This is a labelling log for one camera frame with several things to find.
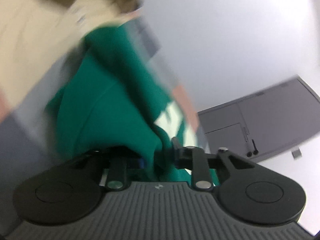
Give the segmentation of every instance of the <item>green garment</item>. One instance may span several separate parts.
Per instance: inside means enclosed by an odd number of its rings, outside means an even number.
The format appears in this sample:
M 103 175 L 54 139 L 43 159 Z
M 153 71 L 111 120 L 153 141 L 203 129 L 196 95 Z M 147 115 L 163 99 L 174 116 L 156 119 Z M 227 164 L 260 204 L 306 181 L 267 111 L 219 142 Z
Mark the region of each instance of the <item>green garment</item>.
M 145 160 L 141 180 L 190 182 L 190 175 L 172 163 L 167 127 L 179 119 L 174 136 L 184 144 L 188 124 L 180 110 L 177 116 L 168 113 L 175 103 L 146 70 L 125 29 L 96 29 L 84 44 L 79 70 L 49 103 L 57 116 L 58 151 L 70 159 L 92 148 L 123 145 Z M 160 119 L 167 125 L 155 125 Z M 217 183 L 214 172 L 212 177 Z

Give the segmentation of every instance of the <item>beige bedding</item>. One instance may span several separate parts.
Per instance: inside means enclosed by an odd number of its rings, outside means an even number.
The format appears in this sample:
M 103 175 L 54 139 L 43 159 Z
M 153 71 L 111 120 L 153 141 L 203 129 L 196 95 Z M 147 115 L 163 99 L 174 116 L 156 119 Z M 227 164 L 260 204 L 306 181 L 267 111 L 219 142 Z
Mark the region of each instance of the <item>beige bedding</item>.
M 111 0 L 76 0 L 68 10 L 47 0 L 0 0 L 0 117 L 86 33 L 134 14 L 121 15 Z

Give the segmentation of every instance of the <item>silver screw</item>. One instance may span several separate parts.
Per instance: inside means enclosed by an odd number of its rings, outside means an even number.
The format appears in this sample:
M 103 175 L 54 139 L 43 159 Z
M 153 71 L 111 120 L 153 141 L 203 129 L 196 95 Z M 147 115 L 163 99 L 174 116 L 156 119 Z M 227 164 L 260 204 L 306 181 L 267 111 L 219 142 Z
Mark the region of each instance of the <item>silver screw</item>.
M 219 152 L 226 152 L 227 150 L 227 147 L 219 147 Z
M 118 180 L 112 180 L 108 182 L 107 186 L 112 189 L 120 189 L 123 187 L 123 183 Z
M 196 187 L 200 189 L 208 189 L 211 188 L 212 184 L 206 180 L 200 180 L 196 182 Z

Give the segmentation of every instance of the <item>gray cabinet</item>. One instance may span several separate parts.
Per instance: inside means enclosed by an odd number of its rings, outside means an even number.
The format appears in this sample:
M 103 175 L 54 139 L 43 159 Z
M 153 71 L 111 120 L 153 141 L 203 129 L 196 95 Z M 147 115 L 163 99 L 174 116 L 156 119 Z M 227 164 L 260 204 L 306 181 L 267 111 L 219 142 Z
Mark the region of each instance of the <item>gray cabinet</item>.
M 318 96 L 300 79 L 199 112 L 212 153 L 228 147 L 261 161 L 320 131 Z M 254 152 L 255 145 L 259 153 Z

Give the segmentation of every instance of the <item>green fabric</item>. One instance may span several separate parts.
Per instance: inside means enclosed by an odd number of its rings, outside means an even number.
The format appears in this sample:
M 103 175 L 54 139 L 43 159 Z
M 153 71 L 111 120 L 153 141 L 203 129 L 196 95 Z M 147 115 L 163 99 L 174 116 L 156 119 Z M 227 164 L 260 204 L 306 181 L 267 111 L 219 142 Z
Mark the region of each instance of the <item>green fabric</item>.
M 49 103 L 57 116 L 58 151 L 70 159 L 92 148 L 124 145 L 146 161 L 141 180 L 190 182 L 172 163 L 168 134 L 154 124 L 172 99 L 146 70 L 125 29 L 96 29 L 84 44 L 79 70 Z M 183 119 L 181 144 L 184 127 Z

